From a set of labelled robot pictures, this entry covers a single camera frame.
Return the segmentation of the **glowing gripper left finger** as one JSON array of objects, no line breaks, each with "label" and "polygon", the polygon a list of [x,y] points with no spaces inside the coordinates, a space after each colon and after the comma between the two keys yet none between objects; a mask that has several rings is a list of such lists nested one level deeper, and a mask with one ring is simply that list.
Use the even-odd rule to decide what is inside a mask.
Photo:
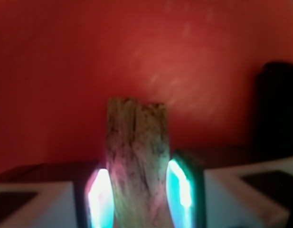
[{"label": "glowing gripper left finger", "polygon": [[113,189],[106,168],[97,163],[75,164],[75,203],[79,228],[113,227]]}]

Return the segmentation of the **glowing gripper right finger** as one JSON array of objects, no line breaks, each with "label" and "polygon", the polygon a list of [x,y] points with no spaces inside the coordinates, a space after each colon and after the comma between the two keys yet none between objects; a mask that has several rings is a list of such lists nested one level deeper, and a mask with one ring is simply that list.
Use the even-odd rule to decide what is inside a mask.
[{"label": "glowing gripper right finger", "polygon": [[166,170],[166,196],[175,228],[205,228],[203,168],[192,151],[176,150]]}]

